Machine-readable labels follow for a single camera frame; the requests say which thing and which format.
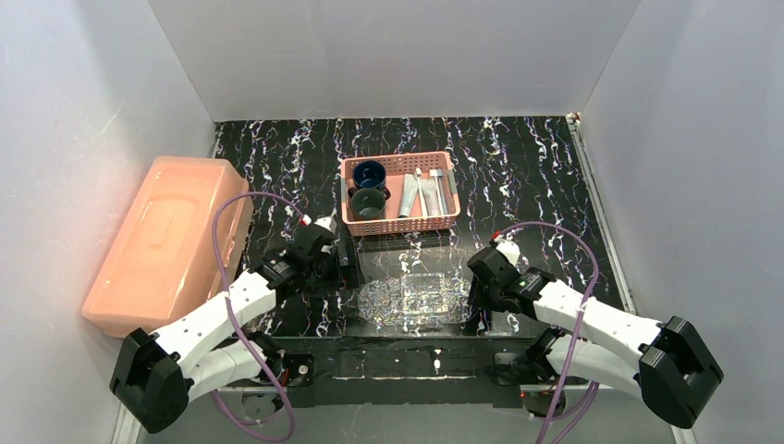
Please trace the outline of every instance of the gray wall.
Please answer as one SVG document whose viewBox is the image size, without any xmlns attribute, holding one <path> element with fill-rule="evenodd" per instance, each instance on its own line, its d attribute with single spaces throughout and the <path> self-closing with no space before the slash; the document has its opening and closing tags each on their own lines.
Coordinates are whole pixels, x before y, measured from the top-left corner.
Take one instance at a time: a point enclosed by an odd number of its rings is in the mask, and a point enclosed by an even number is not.
<svg viewBox="0 0 784 444">
<path fill-rule="evenodd" d="M 215 121 L 580 111 L 639 0 L 149 0 Z"/>
<path fill-rule="evenodd" d="M 642 315 L 682 315 L 727 378 L 701 443 L 782 442 L 784 5 L 643 0 L 583 113 Z"/>
<path fill-rule="evenodd" d="M 153 159 L 213 134 L 145 2 L 0 2 L 0 440 L 110 441 L 118 343 L 81 305 Z"/>
</svg>

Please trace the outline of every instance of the mug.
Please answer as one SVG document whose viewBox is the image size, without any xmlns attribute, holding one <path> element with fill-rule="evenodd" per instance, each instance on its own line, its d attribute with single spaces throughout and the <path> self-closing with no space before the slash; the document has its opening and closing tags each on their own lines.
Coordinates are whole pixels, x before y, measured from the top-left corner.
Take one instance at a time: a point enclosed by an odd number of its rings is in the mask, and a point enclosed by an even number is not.
<svg viewBox="0 0 784 444">
<path fill-rule="evenodd" d="M 380 163 L 366 160 L 354 167 L 351 177 L 357 187 L 349 188 L 349 197 L 353 197 L 358 190 L 374 189 L 379 190 L 386 199 L 389 199 L 390 193 L 386 187 L 386 168 Z"/>
<path fill-rule="evenodd" d="M 386 194 L 375 188 L 356 190 L 349 207 L 354 220 L 379 220 L 386 218 Z"/>
</svg>

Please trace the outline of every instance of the orange plastic box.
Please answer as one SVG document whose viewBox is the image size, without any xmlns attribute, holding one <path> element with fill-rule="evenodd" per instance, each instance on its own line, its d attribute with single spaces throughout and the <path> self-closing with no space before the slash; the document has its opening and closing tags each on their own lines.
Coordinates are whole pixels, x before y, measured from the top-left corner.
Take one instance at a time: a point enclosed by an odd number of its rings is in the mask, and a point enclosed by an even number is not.
<svg viewBox="0 0 784 444">
<path fill-rule="evenodd" d="M 248 190 L 222 159 L 155 159 L 92 285 L 82 314 L 109 336 L 150 332 L 187 315 L 220 284 L 211 229 L 218 207 Z M 242 199 L 221 215 L 218 240 L 234 276 L 253 204 Z"/>
</svg>

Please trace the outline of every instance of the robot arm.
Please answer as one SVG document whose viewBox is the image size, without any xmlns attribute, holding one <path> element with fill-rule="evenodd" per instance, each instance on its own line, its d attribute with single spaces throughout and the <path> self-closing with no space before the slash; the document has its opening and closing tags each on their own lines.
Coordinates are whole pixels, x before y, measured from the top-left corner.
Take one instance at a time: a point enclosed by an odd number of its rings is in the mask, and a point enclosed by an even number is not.
<svg viewBox="0 0 784 444">
<path fill-rule="evenodd" d="M 125 337 L 109 387 L 150 433 L 174 423 L 202 394 L 259 375 L 261 366 L 241 342 L 213 349 L 234 331 L 225 298 L 244 324 L 277 306 L 276 291 L 268 285 L 260 274 L 246 271 L 230 295 L 222 292 L 149 335 L 139 328 Z"/>
<path fill-rule="evenodd" d="M 181 319 L 123 340 L 109 385 L 150 433 L 171 425 L 190 401 L 239 379 L 257 377 L 261 366 L 241 342 L 215 350 L 234 328 L 226 298 L 240 325 L 300 294 L 310 284 L 356 286 L 361 274 L 335 248 L 335 223 L 323 217 L 302 228 L 294 241 L 264 256 L 229 286 Z M 263 348 L 256 351 L 262 357 Z"/>
<path fill-rule="evenodd" d="M 520 273 L 516 244 L 500 240 L 468 262 L 474 277 L 470 302 L 493 311 L 522 313 L 558 326 L 529 349 L 523 364 L 538 364 L 548 376 L 563 368 L 570 341 L 560 336 L 584 311 L 570 374 L 622 389 L 641 398 L 673 426 L 691 428 L 724 378 L 694 326 L 676 316 L 662 323 L 617 310 L 582 295 L 535 268 Z"/>
</svg>

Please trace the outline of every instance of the enclosure floor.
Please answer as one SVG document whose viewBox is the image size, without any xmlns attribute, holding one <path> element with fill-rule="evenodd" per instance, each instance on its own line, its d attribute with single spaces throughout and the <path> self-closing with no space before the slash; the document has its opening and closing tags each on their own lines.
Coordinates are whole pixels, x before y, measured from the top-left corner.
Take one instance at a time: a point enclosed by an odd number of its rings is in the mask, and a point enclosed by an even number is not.
<svg viewBox="0 0 784 444">
<path fill-rule="evenodd" d="M 594 295 L 622 308 L 565 117 L 361 118 L 236 121 L 218 125 L 216 156 L 229 160 L 252 190 L 281 193 L 312 218 L 340 214 L 338 169 L 346 157 L 444 150 L 455 168 L 462 212 L 445 233 L 357 239 L 368 280 L 442 273 L 468 292 L 466 261 L 499 229 L 543 220 L 582 236 L 599 260 Z M 280 246 L 296 219 L 281 205 L 257 200 L 243 263 Z M 582 290 L 592 268 L 575 242 L 552 230 L 527 228 L 513 238 L 521 266 L 544 268 Z M 438 328 L 389 327 L 361 316 L 358 292 L 309 293 L 289 299 L 254 325 L 275 336 L 482 334 L 489 319 Z M 542 325 L 522 315 L 495 314 L 496 334 L 536 336 Z"/>
</svg>

